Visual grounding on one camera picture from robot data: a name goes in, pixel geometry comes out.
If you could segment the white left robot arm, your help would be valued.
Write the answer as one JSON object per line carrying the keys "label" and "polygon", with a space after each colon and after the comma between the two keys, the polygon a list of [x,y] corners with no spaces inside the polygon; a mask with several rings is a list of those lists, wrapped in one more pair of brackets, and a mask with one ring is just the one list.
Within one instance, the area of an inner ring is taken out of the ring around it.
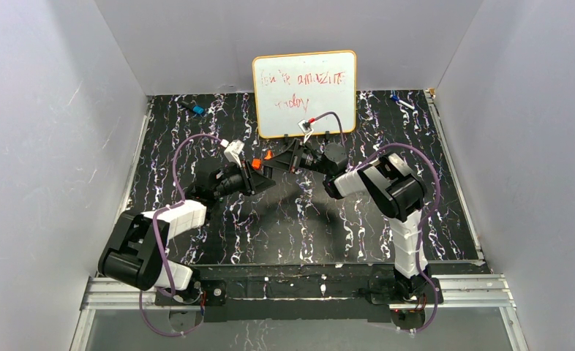
{"label": "white left robot arm", "polygon": [[241,165],[231,162],[210,173],[199,173],[185,189],[184,199],[155,211],[128,210],[120,214],[99,258],[103,276],[147,291],[185,291],[192,268],[168,259],[168,242],[202,227],[211,209],[224,197],[259,194],[273,186],[273,171],[259,159]]}

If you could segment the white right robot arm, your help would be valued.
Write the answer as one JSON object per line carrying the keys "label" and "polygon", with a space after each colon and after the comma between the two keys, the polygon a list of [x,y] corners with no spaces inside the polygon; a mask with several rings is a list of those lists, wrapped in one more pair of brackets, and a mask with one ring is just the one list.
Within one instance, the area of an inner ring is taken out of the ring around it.
{"label": "white right robot arm", "polygon": [[298,169],[320,173],[324,176],[325,191],[336,200],[368,193],[390,222],[395,250],[391,292],[405,301],[425,294],[429,273],[419,223],[426,186],[397,154],[377,156],[351,170],[341,143],[329,143],[317,151],[296,140],[278,154],[268,151],[252,164],[267,175],[273,170],[294,173]]}

